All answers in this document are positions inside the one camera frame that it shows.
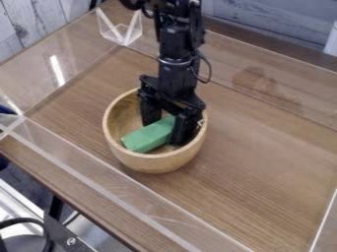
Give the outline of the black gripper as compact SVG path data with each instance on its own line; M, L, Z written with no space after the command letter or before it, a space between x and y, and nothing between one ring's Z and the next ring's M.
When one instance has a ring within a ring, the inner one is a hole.
M206 104L196 93L200 79L201 59L186 61L158 58L158 76L141 75L142 125L147 126L162 118L166 110L176 117L170 144L186 145L200 132L200 121Z

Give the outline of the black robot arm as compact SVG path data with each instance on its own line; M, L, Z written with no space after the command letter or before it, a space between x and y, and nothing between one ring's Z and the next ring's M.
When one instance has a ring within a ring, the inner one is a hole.
M174 116L169 143L185 145L197 134L206 104L196 93L205 44L201 0L121 0L154 21L158 52L158 76L141 75L141 118L145 126L166 111Z

